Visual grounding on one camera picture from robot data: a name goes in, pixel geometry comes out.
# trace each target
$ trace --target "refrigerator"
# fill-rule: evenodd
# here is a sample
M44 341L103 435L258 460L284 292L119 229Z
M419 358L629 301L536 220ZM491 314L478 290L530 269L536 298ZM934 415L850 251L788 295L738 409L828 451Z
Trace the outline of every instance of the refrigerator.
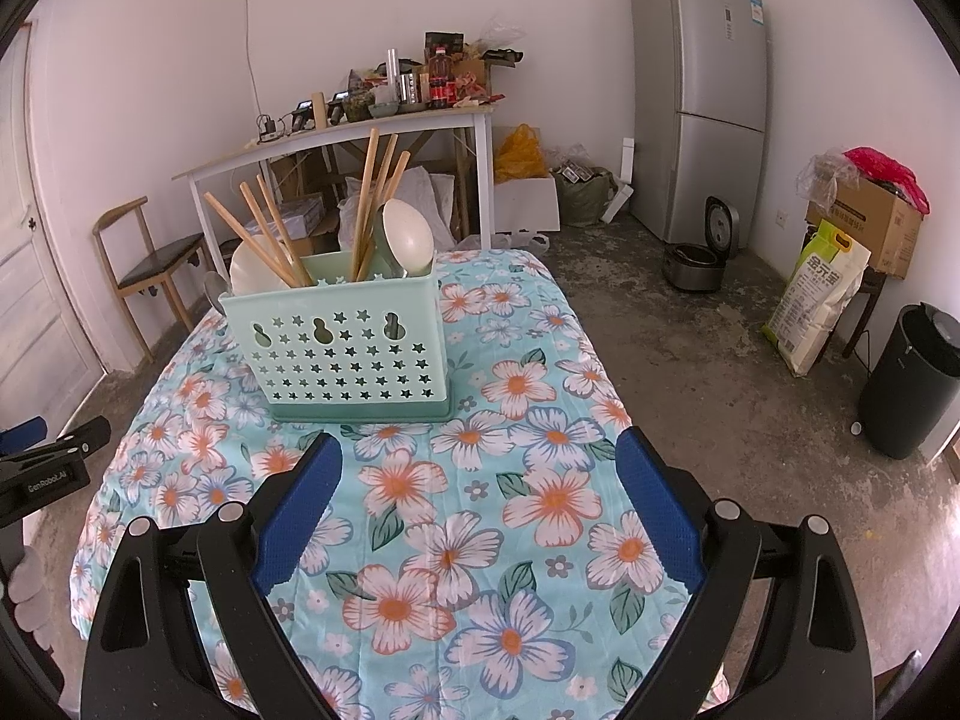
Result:
M704 206L750 235L767 111L763 0L631 0L635 51L631 212L669 244L703 244Z

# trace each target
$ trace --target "yellow plastic bag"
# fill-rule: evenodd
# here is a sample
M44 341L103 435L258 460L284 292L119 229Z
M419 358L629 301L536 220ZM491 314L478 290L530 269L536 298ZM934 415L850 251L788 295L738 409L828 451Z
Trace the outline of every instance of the yellow plastic bag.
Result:
M549 177L536 132L528 124L520 124L493 156L493 183L502 184L514 178Z

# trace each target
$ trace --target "white table frame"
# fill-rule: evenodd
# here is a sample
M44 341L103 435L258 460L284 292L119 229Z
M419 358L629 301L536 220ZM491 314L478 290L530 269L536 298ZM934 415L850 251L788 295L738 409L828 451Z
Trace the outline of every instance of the white table frame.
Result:
M220 246L213 234L208 206L200 198L200 192L197 189L198 181L228 170L236 170L237 167L268 162L275 157L306 151L309 148L366 140L373 127L380 131L380 135L469 128L473 130L474 143L476 144L477 196L480 204L480 247L490 248L491 231L493 231L493 134L491 133L493 108L493 105L483 105L479 108L446 108L439 111L422 111L421 113L404 114L385 119L354 122L354 124L337 124L336 127L327 127L326 129L312 129L308 132L279 138L270 141L270 143L258 143L256 146L243 149L243 151L237 151L237 153L212 160L205 165L200 165L200 167L181 172L175 175L173 180L187 179L190 185L190 194L193 194L193 202L197 208L197 215L200 217L203 237L205 237L210 255L213 257L214 266L216 266L219 274L224 278L229 278L224 258L220 255Z

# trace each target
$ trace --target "light blue tablecloth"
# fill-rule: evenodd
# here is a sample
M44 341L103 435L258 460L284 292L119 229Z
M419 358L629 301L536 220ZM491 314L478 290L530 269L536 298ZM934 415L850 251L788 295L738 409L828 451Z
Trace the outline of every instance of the light blue tablecloth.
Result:
M536 258L453 252L437 269L447 423L273 422L224 319L203 320L90 505L70 578L84 637L131 519L169 527L246 501L324 429L343 480L270 603L341 717L616 716L688 603L611 461L630 419ZM252 709L203 584L191 597L222 693ZM718 676L707 700L726 694Z

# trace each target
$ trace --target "mint green utensil holder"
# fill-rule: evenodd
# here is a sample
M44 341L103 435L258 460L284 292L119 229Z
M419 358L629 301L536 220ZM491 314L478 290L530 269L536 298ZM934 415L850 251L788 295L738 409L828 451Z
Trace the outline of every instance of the mint green utensil holder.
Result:
M272 416L421 422L452 415L436 276L347 282L350 252L304 257L315 287L222 298Z

